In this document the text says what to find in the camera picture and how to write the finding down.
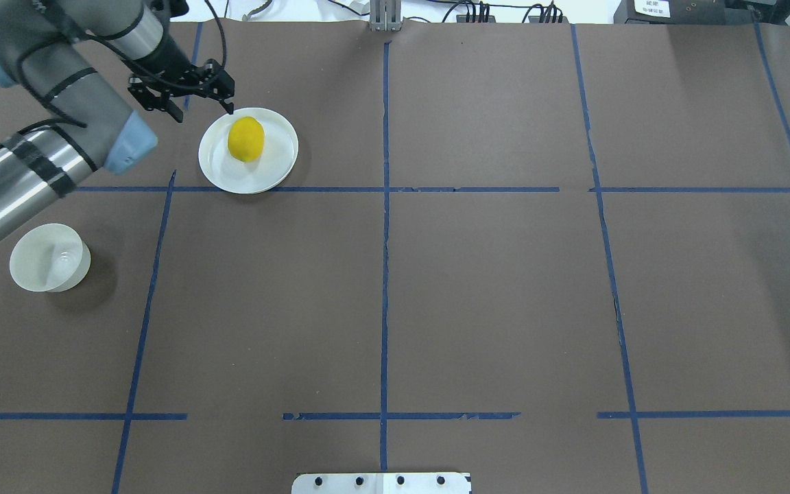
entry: white plate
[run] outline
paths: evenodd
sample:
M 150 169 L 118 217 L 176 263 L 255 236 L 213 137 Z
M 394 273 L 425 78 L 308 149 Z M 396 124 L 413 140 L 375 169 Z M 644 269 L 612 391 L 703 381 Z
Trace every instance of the white plate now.
M 245 163 L 228 151 L 233 122 L 254 117 L 264 127 L 264 150 Z M 216 187 L 229 193 L 263 193 L 285 180 L 298 159 L 298 134 L 284 116 L 266 108 L 240 108 L 206 129 L 197 151 L 200 169 Z

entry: white bracket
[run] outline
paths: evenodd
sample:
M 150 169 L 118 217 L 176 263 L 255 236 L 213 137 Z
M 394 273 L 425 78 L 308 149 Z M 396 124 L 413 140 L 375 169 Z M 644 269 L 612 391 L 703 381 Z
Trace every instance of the white bracket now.
M 456 472 L 413 474 L 304 474 L 291 494 L 471 494 L 471 475 Z
M 371 31 L 401 31 L 401 0 L 370 0 Z

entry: yellow lemon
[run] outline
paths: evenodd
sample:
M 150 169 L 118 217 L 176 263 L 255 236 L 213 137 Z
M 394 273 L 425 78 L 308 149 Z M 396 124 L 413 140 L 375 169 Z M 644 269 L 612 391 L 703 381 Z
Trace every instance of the yellow lemon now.
M 240 161 L 254 161 L 264 150 L 264 127 L 252 117 L 233 122 L 228 134 L 228 151 Z

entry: white metal plate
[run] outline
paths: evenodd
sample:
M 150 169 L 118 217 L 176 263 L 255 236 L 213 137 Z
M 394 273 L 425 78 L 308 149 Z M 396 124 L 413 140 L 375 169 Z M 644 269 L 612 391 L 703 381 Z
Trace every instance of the white metal plate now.
M 304 474 L 291 494 L 471 494 L 470 479 L 457 472 Z

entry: silver metal tube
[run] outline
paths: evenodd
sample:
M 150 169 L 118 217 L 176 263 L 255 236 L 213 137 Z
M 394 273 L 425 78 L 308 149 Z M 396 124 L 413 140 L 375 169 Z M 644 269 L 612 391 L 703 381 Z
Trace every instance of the silver metal tube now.
M 90 176 L 90 166 L 53 130 L 33 132 L 26 140 L 76 184 Z M 57 199 L 57 193 L 26 163 L 9 150 L 0 149 L 0 241 Z

